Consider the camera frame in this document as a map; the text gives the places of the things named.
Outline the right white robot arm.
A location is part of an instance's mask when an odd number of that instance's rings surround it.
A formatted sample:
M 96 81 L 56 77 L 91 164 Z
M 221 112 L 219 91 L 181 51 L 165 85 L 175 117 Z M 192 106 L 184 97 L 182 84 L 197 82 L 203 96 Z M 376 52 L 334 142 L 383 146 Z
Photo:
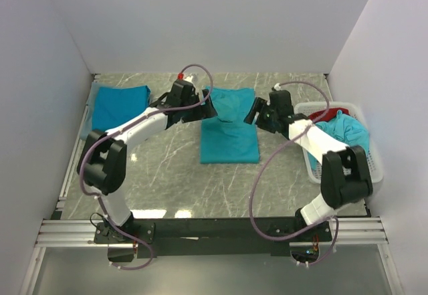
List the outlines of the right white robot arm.
M 317 232 L 317 222 L 372 195 L 365 150 L 359 145 L 340 142 L 317 127 L 305 114 L 296 114 L 287 90 L 270 92 L 268 100 L 255 98 L 244 122 L 254 123 L 270 133 L 282 134 L 320 163 L 320 193 L 296 213 L 299 220 L 293 227 L 298 239 L 308 241 Z

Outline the teal t shirt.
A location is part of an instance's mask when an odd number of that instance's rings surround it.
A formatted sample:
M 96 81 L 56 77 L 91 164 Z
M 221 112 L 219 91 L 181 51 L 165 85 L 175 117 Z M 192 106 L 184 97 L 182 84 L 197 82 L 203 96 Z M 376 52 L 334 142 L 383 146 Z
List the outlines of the teal t shirt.
M 244 122 L 255 100 L 254 89 L 214 88 L 210 98 L 217 116 L 201 122 L 200 163 L 258 163 L 256 126 Z

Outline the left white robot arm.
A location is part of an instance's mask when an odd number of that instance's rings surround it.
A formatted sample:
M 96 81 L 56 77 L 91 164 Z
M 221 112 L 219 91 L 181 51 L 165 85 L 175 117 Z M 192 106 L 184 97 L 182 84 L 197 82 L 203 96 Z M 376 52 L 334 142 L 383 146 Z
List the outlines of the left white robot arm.
M 117 242 L 129 241 L 138 231 L 120 191 L 126 177 L 128 152 L 178 122 L 215 117 L 212 91 L 209 87 L 197 93 L 195 85 L 179 74 L 171 89 L 151 102 L 144 112 L 115 128 L 96 129 L 87 136 L 77 168 L 80 189 L 98 201 L 104 221 L 110 225 L 110 235 Z

